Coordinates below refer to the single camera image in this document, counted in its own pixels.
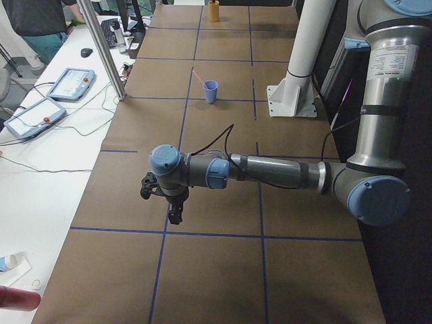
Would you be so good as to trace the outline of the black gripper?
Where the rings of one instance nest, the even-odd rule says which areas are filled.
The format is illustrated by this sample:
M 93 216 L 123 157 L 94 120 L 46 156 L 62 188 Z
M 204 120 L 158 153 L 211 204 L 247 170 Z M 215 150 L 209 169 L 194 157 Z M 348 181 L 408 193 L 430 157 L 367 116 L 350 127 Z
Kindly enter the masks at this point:
M 167 201 L 171 205 L 168 212 L 170 224 L 179 225 L 182 222 L 182 212 L 184 209 L 184 202 L 189 197 L 189 189 L 186 188 L 182 193 L 177 196 L 168 196 Z

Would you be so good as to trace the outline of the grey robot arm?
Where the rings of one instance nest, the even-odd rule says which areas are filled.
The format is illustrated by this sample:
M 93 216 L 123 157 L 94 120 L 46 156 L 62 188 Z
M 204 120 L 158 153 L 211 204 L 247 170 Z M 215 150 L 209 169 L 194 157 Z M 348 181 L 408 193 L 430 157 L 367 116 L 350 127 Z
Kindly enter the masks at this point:
M 351 1 L 346 48 L 368 49 L 364 97 L 356 118 L 354 154 L 344 162 L 297 161 L 291 155 L 242 155 L 208 145 L 182 153 L 172 145 L 154 148 L 141 195 L 162 196 L 169 220 L 182 221 L 192 187 L 220 190 L 229 179 L 284 190 L 314 190 L 333 196 L 357 220 L 391 224 L 409 211 L 431 212 L 431 184 L 410 187 L 400 143 L 419 47 L 431 35 L 430 1 Z

